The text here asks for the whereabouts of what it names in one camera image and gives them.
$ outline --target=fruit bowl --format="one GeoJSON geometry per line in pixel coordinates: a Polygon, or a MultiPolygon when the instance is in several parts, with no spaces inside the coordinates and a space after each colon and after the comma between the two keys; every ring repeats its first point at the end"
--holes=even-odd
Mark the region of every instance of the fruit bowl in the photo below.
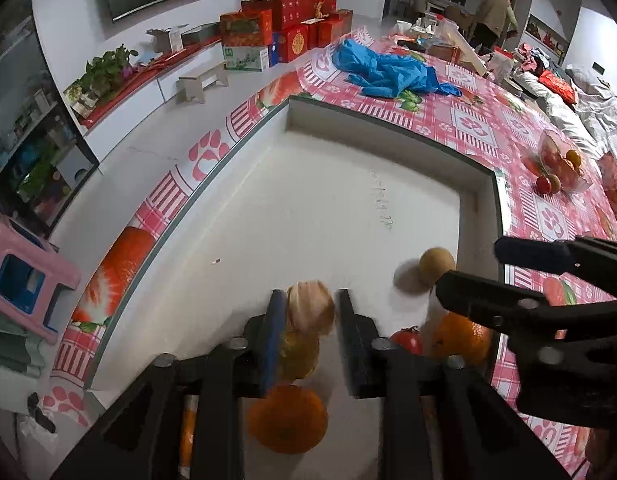
{"type": "Polygon", "coordinates": [[[561,190],[568,194],[582,193],[588,189],[592,182],[589,182],[585,178],[585,172],[582,166],[575,167],[570,160],[567,160],[562,151],[567,153],[568,151],[574,151],[571,147],[558,139],[561,145],[557,144],[553,136],[551,136],[550,130],[544,130],[540,137],[538,144],[538,156],[544,172],[548,175],[556,175],[559,178],[561,190]]]}

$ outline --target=person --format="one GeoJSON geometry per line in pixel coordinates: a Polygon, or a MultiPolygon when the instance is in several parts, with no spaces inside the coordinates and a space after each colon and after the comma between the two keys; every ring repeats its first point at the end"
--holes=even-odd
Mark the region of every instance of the person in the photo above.
{"type": "Polygon", "coordinates": [[[511,0],[482,0],[475,14],[475,29],[469,42],[473,48],[482,46],[480,54],[492,52],[495,41],[505,28],[506,18],[513,29],[506,33],[506,39],[518,35],[518,25],[511,9],[511,0]]]}

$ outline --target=small wooden stool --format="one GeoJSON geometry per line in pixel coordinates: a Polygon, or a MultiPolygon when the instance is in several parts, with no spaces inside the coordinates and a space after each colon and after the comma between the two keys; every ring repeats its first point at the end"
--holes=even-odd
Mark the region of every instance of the small wooden stool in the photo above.
{"type": "Polygon", "coordinates": [[[186,93],[186,100],[192,101],[197,97],[198,101],[205,103],[204,98],[204,86],[212,85],[213,83],[220,81],[224,86],[228,86],[228,78],[224,71],[223,61],[210,61],[208,63],[201,64],[190,72],[180,76],[184,92],[186,93]]]}

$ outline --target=potted plant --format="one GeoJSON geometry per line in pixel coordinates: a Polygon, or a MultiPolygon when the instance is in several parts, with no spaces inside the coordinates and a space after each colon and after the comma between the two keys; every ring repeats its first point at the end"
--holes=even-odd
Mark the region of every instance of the potted plant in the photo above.
{"type": "Polygon", "coordinates": [[[93,57],[92,61],[87,62],[86,72],[74,84],[79,84],[84,93],[92,90],[99,96],[106,95],[132,73],[128,60],[130,56],[137,55],[137,50],[128,50],[123,43],[117,49],[105,52],[102,57],[93,57]]]}

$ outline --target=metal screw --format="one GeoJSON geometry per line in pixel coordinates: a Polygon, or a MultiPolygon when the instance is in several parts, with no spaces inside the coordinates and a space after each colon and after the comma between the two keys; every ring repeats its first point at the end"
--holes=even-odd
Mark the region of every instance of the metal screw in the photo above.
{"type": "Polygon", "coordinates": [[[376,337],[373,341],[371,341],[371,346],[380,351],[395,348],[393,343],[385,337],[376,337]]]}
{"type": "Polygon", "coordinates": [[[231,350],[243,350],[248,346],[248,339],[246,337],[234,337],[228,343],[226,343],[231,350]]]}
{"type": "Polygon", "coordinates": [[[153,359],[153,364],[159,368],[168,368],[175,362],[176,357],[173,354],[160,354],[153,359]]]}
{"type": "Polygon", "coordinates": [[[536,300],[532,300],[531,298],[522,298],[520,301],[517,302],[517,304],[522,308],[525,308],[526,310],[532,310],[534,308],[537,308],[539,305],[536,300]]]}
{"type": "Polygon", "coordinates": [[[464,362],[464,357],[459,354],[449,356],[449,358],[446,360],[446,364],[449,368],[453,368],[454,370],[461,370],[464,366],[466,366],[466,363],[464,362]]]}
{"type": "Polygon", "coordinates": [[[538,359],[547,365],[559,365],[564,354],[553,346],[543,346],[538,350],[538,359]]]}

